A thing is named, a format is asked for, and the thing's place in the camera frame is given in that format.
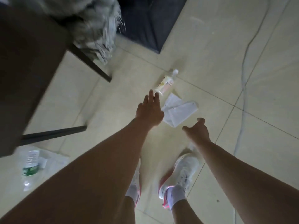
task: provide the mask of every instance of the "person's right arm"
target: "person's right arm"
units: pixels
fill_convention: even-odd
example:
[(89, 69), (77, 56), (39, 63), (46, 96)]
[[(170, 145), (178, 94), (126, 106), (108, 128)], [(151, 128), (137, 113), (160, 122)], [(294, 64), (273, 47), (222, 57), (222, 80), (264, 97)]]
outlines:
[(299, 223), (299, 191), (211, 142), (205, 120), (183, 130), (245, 224)]

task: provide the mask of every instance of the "plastic bottle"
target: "plastic bottle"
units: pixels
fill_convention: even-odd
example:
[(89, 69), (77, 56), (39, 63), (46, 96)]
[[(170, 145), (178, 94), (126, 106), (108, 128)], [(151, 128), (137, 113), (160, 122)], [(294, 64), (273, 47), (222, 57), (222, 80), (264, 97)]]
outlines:
[(155, 91), (163, 95), (172, 86), (177, 74), (178, 70), (174, 69), (171, 74), (165, 75), (162, 82), (155, 88)]
[(24, 191), (31, 190), (37, 180), (39, 170), (39, 150), (31, 150), (27, 154), (26, 162), (23, 167)]

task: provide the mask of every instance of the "sock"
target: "sock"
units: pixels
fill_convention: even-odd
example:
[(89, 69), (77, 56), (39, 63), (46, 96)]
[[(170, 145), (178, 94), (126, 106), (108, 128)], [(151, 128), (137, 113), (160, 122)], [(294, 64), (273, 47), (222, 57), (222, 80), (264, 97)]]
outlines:
[(126, 192), (126, 196), (129, 196), (133, 199), (134, 205), (136, 204), (136, 201), (138, 199), (138, 192), (137, 192), (137, 187), (136, 185), (130, 185)]
[(184, 188), (177, 184), (174, 187), (167, 189), (166, 199), (170, 209), (172, 209), (176, 202), (186, 199)]

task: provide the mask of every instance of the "person's left arm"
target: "person's left arm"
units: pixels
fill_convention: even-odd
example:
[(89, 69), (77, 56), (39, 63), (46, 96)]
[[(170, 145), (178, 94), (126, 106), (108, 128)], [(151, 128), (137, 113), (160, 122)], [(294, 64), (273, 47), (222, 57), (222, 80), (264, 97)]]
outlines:
[(112, 223), (150, 129), (164, 117), (151, 90), (136, 118), (56, 173), (0, 223)]

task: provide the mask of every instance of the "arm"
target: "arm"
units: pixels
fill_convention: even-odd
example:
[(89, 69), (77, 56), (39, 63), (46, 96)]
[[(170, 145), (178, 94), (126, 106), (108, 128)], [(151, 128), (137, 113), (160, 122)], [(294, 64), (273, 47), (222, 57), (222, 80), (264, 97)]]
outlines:
[(1, 223), (112, 223), (150, 129), (164, 117), (150, 91), (136, 118), (59, 171), (8, 212)]
[(183, 127), (245, 224), (299, 223), (299, 191), (244, 163), (209, 138), (205, 120)]

